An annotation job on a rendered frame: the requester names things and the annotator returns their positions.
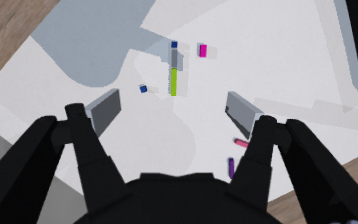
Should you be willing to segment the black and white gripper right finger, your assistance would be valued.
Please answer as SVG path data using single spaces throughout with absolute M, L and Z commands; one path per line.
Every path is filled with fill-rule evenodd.
M 358 224 L 358 184 L 298 119 L 277 119 L 234 91 L 225 113 L 250 141 L 211 224 L 267 224 L 274 145 L 307 224 Z

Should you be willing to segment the purple rod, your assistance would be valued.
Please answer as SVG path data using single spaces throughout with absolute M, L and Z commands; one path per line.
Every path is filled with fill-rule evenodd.
M 229 158 L 229 177 L 232 179 L 232 176 L 234 174 L 234 159 Z

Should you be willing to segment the small magenta block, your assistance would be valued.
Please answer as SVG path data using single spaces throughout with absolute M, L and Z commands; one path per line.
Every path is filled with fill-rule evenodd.
M 207 45 L 200 45 L 199 57 L 206 57 Z

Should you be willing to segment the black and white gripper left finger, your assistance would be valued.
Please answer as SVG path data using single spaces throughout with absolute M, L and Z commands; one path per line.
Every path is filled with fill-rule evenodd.
M 68 120 L 36 119 L 0 159 L 0 224 L 37 224 L 65 144 L 71 143 L 90 224 L 150 224 L 98 139 L 120 111 L 119 89 L 112 88 L 86 107 L 66 105 Z

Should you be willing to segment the lime green rod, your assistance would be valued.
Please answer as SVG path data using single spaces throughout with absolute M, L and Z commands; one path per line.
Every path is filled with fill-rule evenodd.
M 171 96 L 176 96 L 177 68 L 171 68 Z

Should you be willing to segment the grey rod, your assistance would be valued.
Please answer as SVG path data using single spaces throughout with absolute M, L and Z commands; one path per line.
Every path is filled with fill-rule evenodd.
M 171 68 L 177 68 L 177 53 L 178 50 L 172 49 Z

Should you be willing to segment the pink rod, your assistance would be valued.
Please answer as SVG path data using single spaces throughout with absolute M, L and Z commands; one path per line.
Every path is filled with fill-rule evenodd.
M 234 140 L 234 143 L 237 144 L 237 145 L 246 147 L 246 148 L 247 148 L 247 146 L 248 146 L 248 144 L 249 144 L 249 142 L 240 140 L 240 139 L 238 139 L 238 138 L 236 138 L 236 139 Z

